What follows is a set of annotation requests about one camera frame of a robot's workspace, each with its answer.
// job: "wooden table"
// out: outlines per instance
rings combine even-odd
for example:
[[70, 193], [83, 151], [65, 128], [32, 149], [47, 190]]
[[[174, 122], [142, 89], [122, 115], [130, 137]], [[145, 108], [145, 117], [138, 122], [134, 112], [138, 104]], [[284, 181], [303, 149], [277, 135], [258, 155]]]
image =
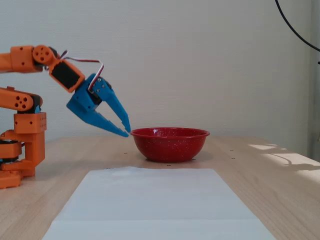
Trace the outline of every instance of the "wooden table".
[[320, 163], [258, 138], [225, 136], [208, 137], [196, 160], [179, 164], [145, 161], [132, 137], [51, 141], [36, 177], [0, 190], [0, 239], [41, 239], [89, 170], [126, 166], [212, 168], [276, 239], [320, 239]]

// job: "white paper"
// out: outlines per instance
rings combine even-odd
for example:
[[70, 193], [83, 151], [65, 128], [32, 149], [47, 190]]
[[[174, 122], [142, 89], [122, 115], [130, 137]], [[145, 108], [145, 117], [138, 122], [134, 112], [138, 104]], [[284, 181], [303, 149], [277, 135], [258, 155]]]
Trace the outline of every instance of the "white paper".
[[44, 240], [273, 240], [212, 169], [90, 171]]

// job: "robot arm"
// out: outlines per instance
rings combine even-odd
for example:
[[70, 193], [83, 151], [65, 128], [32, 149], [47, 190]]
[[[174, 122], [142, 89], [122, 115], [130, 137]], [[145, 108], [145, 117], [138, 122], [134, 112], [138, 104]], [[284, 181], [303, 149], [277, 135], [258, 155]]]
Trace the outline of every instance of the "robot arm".
[[[106, 102], [121, 119], [125, 130], [130, 132], [128, 114], [116, 97], [111, 85], [102, 77], [92, 74], [85, 79], [78, 68], [66, 59], [60, 58], [53, 48], [45, 45], [14, 46], [10, 53], [0, 54], [0, 73], [36, 73], [42, 72], [43, 68], [65, 90], [69, 93], [74, 92], [67, 107], [81, 120], [106, 131], [128, 137], [125, 131], [95, 111], [102, 101]], [[42, 99], [38, 95], [20, 92], [19, 99], [17, 99], [17, 91], [8, 90], [10, 88], [0, 88], [0, 108], [26, 112], [42, 105]]]

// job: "speckled red bowl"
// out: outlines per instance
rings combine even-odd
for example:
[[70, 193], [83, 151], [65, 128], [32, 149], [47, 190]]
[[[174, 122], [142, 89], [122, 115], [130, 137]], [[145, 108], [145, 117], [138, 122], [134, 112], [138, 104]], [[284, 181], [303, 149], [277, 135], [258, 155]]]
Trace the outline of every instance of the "speckled red bowl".
[[152, 127], [131, 133], [139, 151], [148, 159], [161, 163], [190, 161], [205, 144], [208, 131], [182, 127]]

